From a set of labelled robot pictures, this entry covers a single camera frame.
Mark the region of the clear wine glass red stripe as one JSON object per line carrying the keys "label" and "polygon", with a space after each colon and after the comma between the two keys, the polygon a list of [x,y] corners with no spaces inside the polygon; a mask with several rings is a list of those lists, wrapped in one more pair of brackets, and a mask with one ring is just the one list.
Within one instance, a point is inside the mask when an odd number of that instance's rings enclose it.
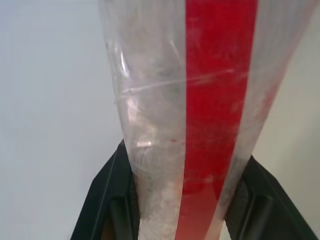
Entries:
{"label": "clear wine glass red stripe", "polygon": [[319,0],[98,0],[138,240],[218,240]]}

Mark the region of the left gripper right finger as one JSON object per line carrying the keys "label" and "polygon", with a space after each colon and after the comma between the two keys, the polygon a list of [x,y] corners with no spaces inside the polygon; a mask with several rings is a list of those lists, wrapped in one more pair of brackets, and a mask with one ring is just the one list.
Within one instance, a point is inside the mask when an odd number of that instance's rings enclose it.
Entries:
{"label": "left gripper right finger", "polygon": [[312,240],[312,229],[277,179],[251,157],[225,216],[231,240]]}

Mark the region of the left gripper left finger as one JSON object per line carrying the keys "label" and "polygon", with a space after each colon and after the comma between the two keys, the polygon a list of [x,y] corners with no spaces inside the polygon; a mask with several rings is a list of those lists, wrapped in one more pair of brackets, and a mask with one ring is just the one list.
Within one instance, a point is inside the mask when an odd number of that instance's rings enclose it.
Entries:
{"label": "left gripper left finger", "polygon": [[138,240],[140,210],[124,141],[93,179],[70,240]]}

